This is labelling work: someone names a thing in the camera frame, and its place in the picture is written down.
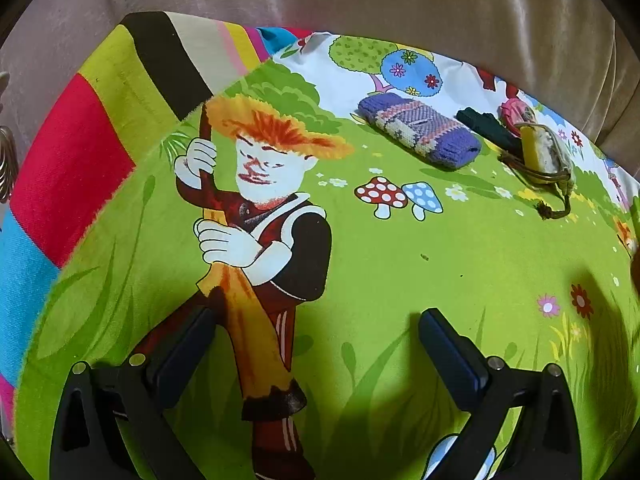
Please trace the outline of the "yellow sponge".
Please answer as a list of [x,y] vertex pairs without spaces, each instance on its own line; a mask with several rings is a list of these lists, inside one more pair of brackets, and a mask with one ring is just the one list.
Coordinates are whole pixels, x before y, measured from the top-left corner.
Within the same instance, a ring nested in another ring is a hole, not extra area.
[[521,124],[520,129],[525,166],[534,171],[547,172],[551,164],[549,157],[549,135],[544,128]]

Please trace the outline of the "purple knitted sock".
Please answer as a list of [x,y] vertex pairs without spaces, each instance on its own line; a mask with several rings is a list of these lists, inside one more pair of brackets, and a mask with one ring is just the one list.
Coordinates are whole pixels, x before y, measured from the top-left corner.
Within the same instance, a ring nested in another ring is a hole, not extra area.
[[469,165],[482,150],[480,140],[461,122],[395,93],[367,96],[359,102],[358,113],[434,166],[457,170]]

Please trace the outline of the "grey herringbone drawstring pouch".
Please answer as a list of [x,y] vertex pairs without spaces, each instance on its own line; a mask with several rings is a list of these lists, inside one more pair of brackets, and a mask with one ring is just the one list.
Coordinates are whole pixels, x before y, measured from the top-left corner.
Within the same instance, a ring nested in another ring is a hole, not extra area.
[[554,210],[543,200],[537,203],[536,211],[541,218],[561,219],[570,214],[570,196],[575,186],[575,170],[570,153],[556,134],[546,125],[533,122],[517,122],[520,133],[521,156],[504,153],[500,160],[518,171],[536,186],[551,186],[563,200],[563,209]]

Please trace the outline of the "white dresser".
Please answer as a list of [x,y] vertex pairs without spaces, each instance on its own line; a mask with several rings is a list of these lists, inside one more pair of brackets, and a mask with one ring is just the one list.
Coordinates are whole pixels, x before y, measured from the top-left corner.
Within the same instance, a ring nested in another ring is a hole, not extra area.
[[7,126],[0,126],[0,200],[6,204],[13,192],[18,170],[14,135]]

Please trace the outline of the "cartoon print green cloth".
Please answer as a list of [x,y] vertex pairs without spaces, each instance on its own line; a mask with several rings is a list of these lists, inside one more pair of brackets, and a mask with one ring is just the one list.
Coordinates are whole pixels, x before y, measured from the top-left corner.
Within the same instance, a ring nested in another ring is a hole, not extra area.
[[[370,125],[395,93],[514,136],[546,125],[555,188],[482,150],[434,166]],[[597,479],[639,419],[639,183],[568,120],[471,64],[370,38],[126,16],[67,84],[1,234],[1,408],[49,477],[72,366],[119,365],[216,289],[166,418],[207,479],[416,479],[465,417],[418,339],[436,308],[510,367],[558,364]]]

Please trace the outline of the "dark green cloth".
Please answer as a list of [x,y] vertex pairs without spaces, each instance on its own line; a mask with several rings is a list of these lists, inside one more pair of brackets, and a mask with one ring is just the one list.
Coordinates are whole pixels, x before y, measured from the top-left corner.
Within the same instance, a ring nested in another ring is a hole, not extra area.
[[510,155],[523,156],[521,139],[518,136],[514,136],[506,127],[503,127],[494,115],[490,113],[480,114],[471,107],[465,107],[463,110],[457,111],[456,118],[463,125]]

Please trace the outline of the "beige pink curtain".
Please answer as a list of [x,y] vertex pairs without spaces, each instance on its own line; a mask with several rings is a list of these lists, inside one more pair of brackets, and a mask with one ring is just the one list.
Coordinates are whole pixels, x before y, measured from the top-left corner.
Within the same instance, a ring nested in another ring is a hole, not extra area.
[[21,0],[1,45],[2,122],[26,152],[67,81],[129,13],[398,40],[483,67],[639,170],[639,60],[601,0]]

